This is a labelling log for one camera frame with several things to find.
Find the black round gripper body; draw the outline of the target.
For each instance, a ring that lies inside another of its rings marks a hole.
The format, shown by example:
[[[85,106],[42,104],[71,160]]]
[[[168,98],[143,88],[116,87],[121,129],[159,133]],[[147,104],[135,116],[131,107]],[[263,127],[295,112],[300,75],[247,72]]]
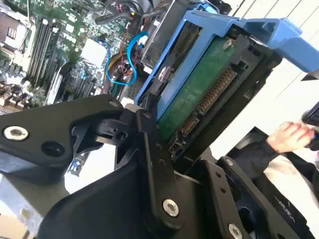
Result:
[[[222,238],[217,210],[224,171],[202,161],[195,178],[176,174],[170,163],[130,161],[60,200],[42,221],[40,239]]]

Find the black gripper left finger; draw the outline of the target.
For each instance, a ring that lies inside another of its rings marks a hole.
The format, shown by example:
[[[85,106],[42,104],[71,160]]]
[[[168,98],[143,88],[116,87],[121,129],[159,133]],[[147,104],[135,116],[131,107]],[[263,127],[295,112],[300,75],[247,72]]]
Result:
[[[76,156],[104,144],[117,147],[117,169],[132,160],[172,165],[153,117],[144,109],[124,108],[109,95],[0,118],[0,170],[29,182],[56,183]]]

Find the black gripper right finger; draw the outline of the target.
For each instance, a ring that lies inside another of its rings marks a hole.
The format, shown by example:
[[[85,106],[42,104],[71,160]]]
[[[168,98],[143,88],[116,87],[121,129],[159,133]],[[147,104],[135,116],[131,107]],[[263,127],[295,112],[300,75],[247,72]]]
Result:
[[[299,235],[231,158],[199,162],[212,239],[297,239]]]

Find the person's hand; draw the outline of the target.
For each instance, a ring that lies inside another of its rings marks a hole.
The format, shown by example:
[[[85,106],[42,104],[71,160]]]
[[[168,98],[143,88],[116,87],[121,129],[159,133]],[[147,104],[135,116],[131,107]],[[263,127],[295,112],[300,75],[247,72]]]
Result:
[[[288,121],[277,128],[266,142],[277,153],[286,153],[307,146],[314,136],[315,131],[306,124]]]

